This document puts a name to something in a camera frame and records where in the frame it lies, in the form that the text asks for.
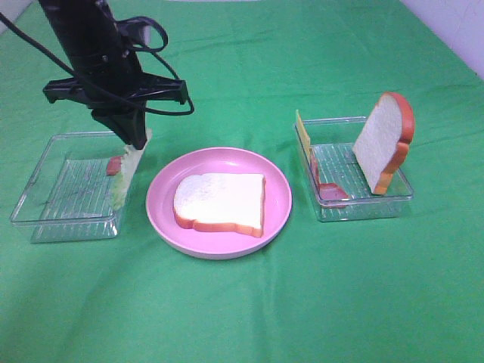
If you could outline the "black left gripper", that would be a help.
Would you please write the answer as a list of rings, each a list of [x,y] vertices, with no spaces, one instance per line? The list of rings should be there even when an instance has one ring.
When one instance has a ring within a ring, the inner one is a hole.
[[[159,110],[146,106],[148,101],[188,103],[186,81],[161,56],[160,48],[126,48],[121,54],[102,51],[88,57],[75,57],[71,66],[47,49],[46,55],[69,78],[51,80],[43,88],[48,102],[72,101],[92,110],[92,118],[114,132],[125,144],[142,150],[147,143],[145,113],[162,116],[187,116],[187,110]],[[158,76],[142,70],[137,53],[156,58],[171,77]],[[121,125],[126,114],[124,129]]]

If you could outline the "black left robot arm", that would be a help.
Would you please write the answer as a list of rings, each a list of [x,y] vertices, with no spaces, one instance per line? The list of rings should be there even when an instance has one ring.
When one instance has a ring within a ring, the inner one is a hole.
[[[149,17],[115,20],[106,1],[40,3],[72,69],[43,89],[51,103],[84,104],[92,118],[137,150],[147,143],[148,101],[189,101],[186,82],[142,70],[137,54],[157,57],[169,38]]]

